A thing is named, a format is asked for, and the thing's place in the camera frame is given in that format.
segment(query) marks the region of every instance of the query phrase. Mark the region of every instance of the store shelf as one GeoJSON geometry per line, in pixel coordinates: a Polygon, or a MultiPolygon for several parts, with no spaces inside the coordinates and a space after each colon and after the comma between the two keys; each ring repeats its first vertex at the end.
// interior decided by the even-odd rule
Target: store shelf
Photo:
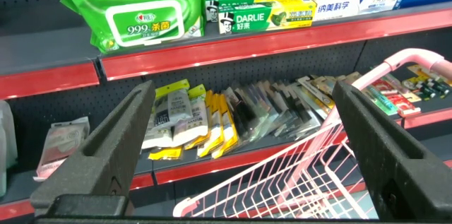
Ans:
{"type": "Polygon", "coordinates": [[[452,26],[452,2],[317,22],[311,28],[206,36],[101,59],[108,81],[452,26]]]}
{"type": "Polygon", "coordinates": [[[0,99],[99,84],[85,27],[0,37],[0,99]]]}
{"type": "MultiPolygon", "coordinates": [[[[405,119],[405,128],[415,128],[452,119],[450,98],[451,96],[448,99],[436,98],[428,102],[416,103],[415,105],[421,107],[423,113],[405,119]]],[[[401,124],[402,119],[398,115],[394,115],[393,118],[397,123],[401,124]]],[[[260,162],[286,148],[291,143],[291,141],[283,141],[280,138],[268,136],[217,160],[197,158],[196,150],[184,151],[181,160],[154,161],[153,171],[158,184],[175,182],[260,162]]]]}

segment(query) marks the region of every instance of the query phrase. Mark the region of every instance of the red shelf edge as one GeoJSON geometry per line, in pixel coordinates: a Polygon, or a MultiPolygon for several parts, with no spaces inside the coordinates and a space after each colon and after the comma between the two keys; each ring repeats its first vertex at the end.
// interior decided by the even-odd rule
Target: red shelf edge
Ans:
{"type": "Polygon", "coordinates": [[[450,8],[107,57],[102,63],[107,80],[113,81],[449,26],[452,26],[450,8]]]}
{"type": "MultiPolygon", "coordinates": [[[[428,112],[420,114],[416,117],[408,117],[405,120],[405,129],[428,125],[435,122],[441,122],[447,119],[452,119],[452,108],[428,112]]],[[[154,171],[155,178],[157,179],[158,184],[164,184],[181,179],[196,177],[199,175],[206,175],[211,172],[218,172],[221,170],[251,165],[265,160],[273,154],[285,149],[290,144],[291,143],[285,143],[283,145],[275,146],[272,148],[264,148],[262,150],[243,153],[240,154],[240,158],[237,158],[237,155],[231,155],[228,157],[219,158],[217,160],[194,163],[192,165],[185,165],[170,170],[163,170],[159,172],[154,171]]]]}
{"type": "Polygon", "coordinates": [[[0,76],[0,100],[99,85],[94,63],[0,76]]]}

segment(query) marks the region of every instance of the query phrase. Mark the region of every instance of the green package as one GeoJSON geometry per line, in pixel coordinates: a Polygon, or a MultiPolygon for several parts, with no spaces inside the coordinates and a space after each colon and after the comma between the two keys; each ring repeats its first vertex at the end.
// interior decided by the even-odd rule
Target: green package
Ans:
{"type": "Polygon", "coordinates": [[[206,0],[61,0],[102,53],[204,35],[206,0]]]}

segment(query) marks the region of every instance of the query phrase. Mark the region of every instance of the plastic packaging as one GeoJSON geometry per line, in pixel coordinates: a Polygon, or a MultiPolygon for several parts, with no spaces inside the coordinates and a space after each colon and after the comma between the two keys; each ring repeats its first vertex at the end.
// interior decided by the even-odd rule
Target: plastic packaging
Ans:
{"type": "Polygon", "coordinates": [[[169,128],[181,120],[193,117],[189,89],[189,81],[184,79],[155,90],[153,107],[155,129],[169,128]]]}
{"type": "Polygon", "coordinates": [[[141,149],[149,149],[153,147],[171,147],[172,146],[171,128],[156,129],[154,127],[154,119],[155,114],[151,114],[141,149]]]}
{"type": "Polygon", "coordinates": [[[102,53],[204,35],[206,0],[61,0],[102,53]]]}
{"type": "Polygon", "coordinates": [[[88,117],[59,122],[51,125],[37,166],[36,182],[47,179],[88,137],[90,122],[88,117]]]}
{"type": "Polygon", "coordinates": [[[234,120],[232,120],[232,115],[227,107],[226,97],[224,94],[220,95],[219,101],[224,141],[221,147],[212,152],[212,158],[219,158],[239,145],[234,120]]]}
{"type": "Polygon", "coordinates": [[[6,135],[6,168],[10,168],[17,162],[16,131],[13,113],[4,100],[0,100],[0,127],[3,127],[6,135]]]}
{"type": "Polygon", "coordinates": [[[212,153],[216,148],[220,147],[225,140],[220,113],[220,96],[217,93],[213,95],[211,103],[212,126],[210,127],[210,137],[202,146],[198,146],[197,155],[200,158],[212,153]]]}
{"type": "Polygon", "coordinates": [[[199,146],[203,143],[205,143],[210,138],[210,131],[212,126],[212,99],[213,99],[213,91],[209,90],[206,93],[206,116],[207,116],[207,125],[208,125],[208,131],[205,136],[199,136],[195,140],[188,142],[184,145],[184,150],[190,150],[196,146],[199,146]]]}
{"type": "Polygon", "coordinates": [[[182,157],[182,147],[156,148],[149,153],[150,160],[178,160],[182,157]]]}
{"type": "Polygon", "coordinates": [[[174,127],[173,147],[182,146],[209,132],[206,114],[206,89],[204,85],[189,90],[191,112],[193,118],[180,121],[174,127]]]}

